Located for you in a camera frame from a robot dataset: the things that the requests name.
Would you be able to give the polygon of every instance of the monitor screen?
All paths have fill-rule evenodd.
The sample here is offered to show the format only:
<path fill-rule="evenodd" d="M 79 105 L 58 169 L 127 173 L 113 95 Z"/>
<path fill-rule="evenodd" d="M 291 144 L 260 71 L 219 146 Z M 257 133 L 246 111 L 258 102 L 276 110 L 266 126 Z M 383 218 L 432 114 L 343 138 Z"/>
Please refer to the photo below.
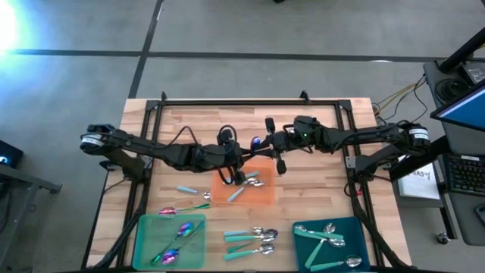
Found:
<path fill-rule="evenodd" d="M 485 131 L 485 80 L 471 88 L 471 91 L 437 109 L 432 118 Z"/>

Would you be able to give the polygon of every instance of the wooden tabletop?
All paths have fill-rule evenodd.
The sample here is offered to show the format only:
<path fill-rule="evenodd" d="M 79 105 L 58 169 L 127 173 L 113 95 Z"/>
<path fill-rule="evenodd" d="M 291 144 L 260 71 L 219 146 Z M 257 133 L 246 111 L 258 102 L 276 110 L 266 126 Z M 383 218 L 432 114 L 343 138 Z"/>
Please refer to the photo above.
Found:
<path fill-rule="evenodd" d="M 367 98 L 350 99 L 357 128 L 376 126 Z M 146 99 L 129 99 L 125 105 L 120 129 L 139 136 L 145 111 Z M 164 107 L 158 141 L 168 143 L 185 125 L 189 125 L 197 140 L 203 144 L 216 143 L 216 135 L 223 124 L 231 124 L 237 129 L 238 142 L 248 147 L 254 136 L 266 135 L 264 119 L 274 119 L 277 130 L 284 124 L 292 124 L 296 115 L 316 117 L 327 127 L 337 127 L 333 106 L 171 106 Z M 191 143 L 188 133 L 180 136 L 178 143 Z M 362 145 L 363 154 L 371 154 L 381 148 L 381 144 Z M 210 209 L 198 210 L 206 215 L 207 255 L 202 270 L 297 270 L 292 223 L 295 221 L 318 220 L 352 216 L 350 198 L 344 195 L 346 174 L 341 152 L 334 155 L 316 152 L 312 155 L 303 151 L 284 154 L 287 172 L 275 179 L 275 205 L 265 207 L 232 206 L 211 204 Z M 387 176 L 384 171 L 377 174 Z M 106 186 L 122 179 L 122 173 L 109 174 Z M 176 186 L 184 185 L 196 190 L 211 187 L 212 173 L 193 174 L 175 171 L 162 161 L 154 161 L 152 185 L 149 195 L 148 214 L 158 214 L 163 207 L 183 208 L 204 203 L 200 196 L 180 193 Z M 398 257 L 408 264 L 408 253 L 404 232 L 399 217 L 392 185 L 376 179 L 369 183 L 377 228 Z M 95 233 L 92 240 L 87 266 L 96 264 L 109 250 L 119 236 L 123 226 L 130 183 L 121 184 L 109 190 L 102 199 Z M 230 262 L 223 260 L 228 243 L 224 242 L 223 231 L 246 230 L 253 226 L 275 228 L 279 231 L 273 243 L 275 251 L 269 256 L 253 255 Z M 126 265 L 130 265 L 133 253 L 135 231 L 128 242 Z M 375 264 L 371 238 L 365 231 L 371 264 Z"/>

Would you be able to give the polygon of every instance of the black keyboard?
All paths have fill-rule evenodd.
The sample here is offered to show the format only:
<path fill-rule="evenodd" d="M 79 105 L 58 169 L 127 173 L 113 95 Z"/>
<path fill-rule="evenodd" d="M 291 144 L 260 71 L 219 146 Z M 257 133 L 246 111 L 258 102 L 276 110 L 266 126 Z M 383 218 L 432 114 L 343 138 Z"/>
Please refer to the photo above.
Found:
<path fill-rule="evenodd" d="M 451 191 L 485 196 L 485 158 L 445 155 L 443 159 Z"/>

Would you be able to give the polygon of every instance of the concrete floor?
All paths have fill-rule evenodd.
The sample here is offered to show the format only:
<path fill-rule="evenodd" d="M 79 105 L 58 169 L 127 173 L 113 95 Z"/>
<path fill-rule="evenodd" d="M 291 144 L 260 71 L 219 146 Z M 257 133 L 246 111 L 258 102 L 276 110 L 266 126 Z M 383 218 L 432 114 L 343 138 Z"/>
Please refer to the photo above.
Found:
<path fill-rule="evenodd" d="M 139 51 L 155 3 L 15 2 L 15 48 Z M 485 25 L 484 12 L 479 0 L 166 0 L 151 51 L 444 57 Z M 64 185 L 58 196 L 39 192 L 38 209 L 10 253 L 14 270 L 80 267 L 105 172 L 100 158 L 79 150 L 79 135 L 91 123 L 119 124 L 138 60 L 0 55 L 0 139 L 25 152 L 22 170 Z M 295 97 L 305 89 L 313 97 L 376 102 L 419 79 L 421 66 L 149 58 L 136 97 L 158 98 L 162 90 L 171 98 Z M 434 108 L 425 86 L 418 95 Z M 397 117 L 411 120 L 422 110 L 409 96 Z M 439 122 L 426 116 L 420 122 L 434 139 L 443 135 Z M 414 265 L 483 272 L 485 248 L 435 243 L 433 235 L 443 231 L 437 209 L 399 212 Z"/>

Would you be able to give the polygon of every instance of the orange tray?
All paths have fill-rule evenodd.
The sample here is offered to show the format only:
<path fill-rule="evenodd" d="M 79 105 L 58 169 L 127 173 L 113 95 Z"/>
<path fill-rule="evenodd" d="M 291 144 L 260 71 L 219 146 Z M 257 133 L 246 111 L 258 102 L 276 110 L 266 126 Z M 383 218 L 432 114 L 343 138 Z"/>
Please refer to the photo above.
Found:
<path fill-rule="evenodd" d="M 259 171 L 259 175 L 256 179 L 263 180 L 264 185 L 261 187 L 247 185 L 232 202 L 228 202 L 227 199 L 241 186 L 225 184 L 221 180 L 219 173 L 215 171 L 212 178 L 211 201 L 220 204 L 273 205 L 275 174 L 273 160 L 263 158 L 251 159 L 244 164 L 242 171 L 244 171 L 245 174 Z M 229 177 L 227 169 L 222 169 L 222 173 L 224 177 Z"/>

